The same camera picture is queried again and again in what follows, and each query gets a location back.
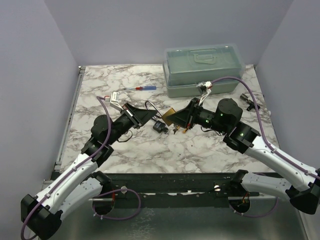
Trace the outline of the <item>black padlock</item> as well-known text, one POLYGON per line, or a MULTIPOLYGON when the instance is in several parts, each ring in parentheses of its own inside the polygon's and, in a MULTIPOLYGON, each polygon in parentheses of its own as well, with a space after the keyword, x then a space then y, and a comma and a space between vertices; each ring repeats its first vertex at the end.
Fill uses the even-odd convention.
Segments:
POLYGON ((157 133, 162 133, 163 129, 166 128, 166 124, 160 120, 155 120, 155 123, 153 125, 153 130, 155 130, 157 133))

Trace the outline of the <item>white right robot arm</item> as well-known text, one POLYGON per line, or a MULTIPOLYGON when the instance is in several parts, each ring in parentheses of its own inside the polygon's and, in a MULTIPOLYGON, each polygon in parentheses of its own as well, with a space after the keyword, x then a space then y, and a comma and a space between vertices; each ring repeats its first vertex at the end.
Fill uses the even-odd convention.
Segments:
POLYGON ((204 109, 200 99, 194 98, 167 119, 184 129, 200 125, 221 133, 229 148, 262 162, 280 175, 276 178, 238 170, 230 181, 234 195, 263 193, 287 200, 305 214, 315 214, 320 203, 320 171, 270 144, 261 131, 241 121, 242 114, 243 110, 231 98, 220 100, 216 111, 204 109))

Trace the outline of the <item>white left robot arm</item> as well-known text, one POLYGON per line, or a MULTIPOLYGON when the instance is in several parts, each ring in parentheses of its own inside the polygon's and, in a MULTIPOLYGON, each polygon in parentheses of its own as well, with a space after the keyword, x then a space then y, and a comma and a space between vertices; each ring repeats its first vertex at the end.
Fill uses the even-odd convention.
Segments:
POLYGON ((93 122, 89 140, 73 163, 45 189, 34 196, 27 194, 21 200, 21 239, 29 228, 39 239, 48 240, 83 202, 96 196, 107 197, 111 185, 98 168, 113 153, 112 144, 131 129, 144 126, 156 114, 156 110, 125 103, 116 120, 112 120, 108 112, 99 115, 93 122))

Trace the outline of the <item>brass padlock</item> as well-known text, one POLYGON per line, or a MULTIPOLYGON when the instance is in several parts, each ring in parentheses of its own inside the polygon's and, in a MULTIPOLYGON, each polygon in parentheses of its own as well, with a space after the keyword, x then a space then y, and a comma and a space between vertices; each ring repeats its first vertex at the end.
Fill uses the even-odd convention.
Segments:
POLYGON ((168 127, 173 125, 173 122, 169 120, 169 116, 173 115, 176 112, 173 108, 170 108, 166 113, 162 114, 162 112, 155 106, 153 102, 147 100, 144 103, 144 106, 147 110, 149 109, 149 105, 157 111, 157 114, 151 118, 153 121, 156 122, 162 120, 168 127))

